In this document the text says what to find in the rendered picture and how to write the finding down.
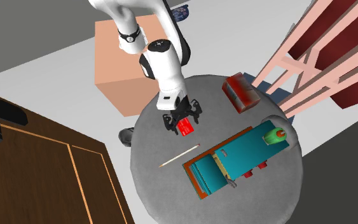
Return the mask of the blue patterned object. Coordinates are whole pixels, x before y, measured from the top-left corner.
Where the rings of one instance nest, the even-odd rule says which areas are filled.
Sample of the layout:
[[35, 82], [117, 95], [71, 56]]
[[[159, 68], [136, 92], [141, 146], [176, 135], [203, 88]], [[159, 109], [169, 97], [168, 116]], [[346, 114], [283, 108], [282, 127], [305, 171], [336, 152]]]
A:
[[189, 6], [187, 4], [184, 4], [180, 7], [176, 7], [171, 10], [174, 20], [176, 22], [181, 22], [188, 18], [188, 16], [189, 16], [189, 8], [188, 7]]

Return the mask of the pink frame with dark red panels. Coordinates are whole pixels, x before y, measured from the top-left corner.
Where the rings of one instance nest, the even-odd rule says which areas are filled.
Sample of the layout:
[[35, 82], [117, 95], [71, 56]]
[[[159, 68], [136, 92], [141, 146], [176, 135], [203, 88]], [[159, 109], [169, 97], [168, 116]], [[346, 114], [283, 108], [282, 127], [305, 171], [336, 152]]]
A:
[[292, 75], [292, 94], [279, 102], [290, 118], [330, 97], [341, 108], [358, 104], [358, 0], [315, 0], [253, 80], [285, 71], [267, 88], [272, 94]]

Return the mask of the peach robot stand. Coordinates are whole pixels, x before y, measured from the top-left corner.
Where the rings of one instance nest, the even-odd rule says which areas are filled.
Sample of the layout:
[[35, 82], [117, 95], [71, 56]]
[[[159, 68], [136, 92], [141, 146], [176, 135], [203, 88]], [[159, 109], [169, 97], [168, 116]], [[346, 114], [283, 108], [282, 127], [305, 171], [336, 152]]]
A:
[[144, 76], [138, 54], [119, 48], [112, 20], [95, 23], [95, 85], [123, 116], [141, 113], [158, 93], [158, 82]]

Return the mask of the red box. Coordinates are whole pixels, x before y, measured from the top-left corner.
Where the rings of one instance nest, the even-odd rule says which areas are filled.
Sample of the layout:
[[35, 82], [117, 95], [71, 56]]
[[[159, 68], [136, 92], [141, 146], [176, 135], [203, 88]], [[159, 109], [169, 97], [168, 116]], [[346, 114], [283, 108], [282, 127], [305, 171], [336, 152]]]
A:
[[227, 77], [223, 82], [222, 90], [238, 113], [254, 107], [261, 100], [241, 72]]

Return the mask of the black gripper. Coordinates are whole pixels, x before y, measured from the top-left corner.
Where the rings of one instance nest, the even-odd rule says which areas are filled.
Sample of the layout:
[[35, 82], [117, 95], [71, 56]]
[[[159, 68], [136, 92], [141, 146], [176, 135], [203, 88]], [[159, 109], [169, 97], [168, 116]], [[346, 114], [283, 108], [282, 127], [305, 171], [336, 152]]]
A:
[[193, 99], [190, 104], [188, 96], [185, 96], [180, 101], [177, 108], [171, 111], [171, 116], [168, 114], [163, 115], [163, 122], [167, 130], [171, 130], [176, 135], [178, 135], [178, 131], [176, 128], [178, 121], [182, 120], [183, 118], [186, 118], [187, 116], [193, 116], [195, 123], [199, 124], [198, 119], [201, 113], [202, 109], [200, 107], [199, 102], [196, 99]]

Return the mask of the dark grey rounded object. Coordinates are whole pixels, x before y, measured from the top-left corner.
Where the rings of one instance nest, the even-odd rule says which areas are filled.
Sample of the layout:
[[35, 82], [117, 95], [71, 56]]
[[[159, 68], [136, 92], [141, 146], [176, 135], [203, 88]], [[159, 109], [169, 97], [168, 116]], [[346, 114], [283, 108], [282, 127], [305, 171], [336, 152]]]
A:
[[133, 133], [133, 127], [125, 128], [119, 131], [118, 139], [121, 141], [122, 145], [124, 145], [125, 147], [131, 147]]

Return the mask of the grey round table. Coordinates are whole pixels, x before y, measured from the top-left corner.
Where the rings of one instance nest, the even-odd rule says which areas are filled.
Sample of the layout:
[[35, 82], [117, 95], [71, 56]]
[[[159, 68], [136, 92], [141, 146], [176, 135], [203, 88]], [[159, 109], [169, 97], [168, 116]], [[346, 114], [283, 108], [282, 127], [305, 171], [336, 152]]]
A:
[[[186, 79], [190, 99], [200, 103], [199, 124], [187, 136], [165, 128], [163, 112], [152, 100], [142, 110], [132, 136], [130, 170], [137, 193], [158, 224], [285, 224], [299, 201], [303, 182], [301, 148], [296, 143], [225, 186], [199, 199], [183, 164], [234, 134], [284, 112], [266, 95], [259, 104], [238, 113], [222, 90], [224, 78], [214, 75]], [[199, 147], [159, 167], [176, 155]]]

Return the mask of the teal and orange blocky toy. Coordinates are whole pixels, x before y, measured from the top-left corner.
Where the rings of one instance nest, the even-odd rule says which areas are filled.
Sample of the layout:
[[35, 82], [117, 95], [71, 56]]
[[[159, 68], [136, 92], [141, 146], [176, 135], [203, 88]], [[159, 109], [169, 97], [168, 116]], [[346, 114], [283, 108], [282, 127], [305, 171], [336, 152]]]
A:
[[276, 127], [270, 120], [248, 127], [184, 163], [198, 198], [202, 200], [226, 185], [235, 188], [236, 179], [251, 177], [254, 168], [264, 169], [268, 159], [289, 147], [287, 138], [277, 144], [264, 142], [263, 136]]

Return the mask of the green cylinder with orange cap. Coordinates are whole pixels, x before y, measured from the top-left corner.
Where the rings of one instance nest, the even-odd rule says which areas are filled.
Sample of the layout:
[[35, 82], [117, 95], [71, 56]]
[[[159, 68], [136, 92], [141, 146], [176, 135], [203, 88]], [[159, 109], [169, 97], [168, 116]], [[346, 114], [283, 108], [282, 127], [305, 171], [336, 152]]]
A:
[[267, 145], [277, 144], [282, 141], [285, 141], [287, 138], [287, 133], [283, 128], [276, 127], [268, 131], [264, 136], [263, 140]]

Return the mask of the dark blue mat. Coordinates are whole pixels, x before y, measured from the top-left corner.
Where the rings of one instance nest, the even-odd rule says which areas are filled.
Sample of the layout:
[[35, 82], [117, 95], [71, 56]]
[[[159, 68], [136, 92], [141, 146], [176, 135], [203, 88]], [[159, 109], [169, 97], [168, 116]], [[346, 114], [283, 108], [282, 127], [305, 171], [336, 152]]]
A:
[[[248, 73], [243, 73], [244, 78], [249, 82], [252, 83], [253, 80], [255, 79], [254, 76], [248, 74]], [[264, 94], [267, 91], [267, 88], [270, 86], [271, 84], [265, 81], [262, 81], [256, 88], [263, 92]], [[287, 96], [289, 96], [291, 93], [278, 88], [276, 89], [272, 94], [267, 94], [269, 96], [269, 98], [276, 104], [278, 104], [280, 101], [282, 101], [283, 99], [285, 99]]]

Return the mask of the wooden pencil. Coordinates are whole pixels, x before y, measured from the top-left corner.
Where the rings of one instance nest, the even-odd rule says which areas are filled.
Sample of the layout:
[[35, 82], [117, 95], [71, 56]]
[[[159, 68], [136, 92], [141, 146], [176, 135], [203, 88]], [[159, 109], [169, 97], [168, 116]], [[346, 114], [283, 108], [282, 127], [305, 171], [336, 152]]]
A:
[[183, 156], [183, 155], [185, 155], [185, 154], [187, 154], [187, 153], [193, 151], [194, 149], [196, 149], [196, 148], [199, 147], [199, 146], [200, 146], [200, 144], [198, 143], [198, 144], [195, 145], [194, 147], [192, 147], [192, 148], [190, 148], [190, 149], [188, 149], [188, 150], [186, 150], [186, 151], [180, 153], [179, 155], [176, 155], [174, 158], [171, 158], [170, 160], [168, 160], [168, 161], [162, 163], [161, 165], [159, 165], [159, 167], [163, 167], [163, 166], [165, 166], [165, 165], [167, 165], [167, 164], [173, 162], [174, 160], [176, 160], [176, 159], [180, 158], [181, 156]]

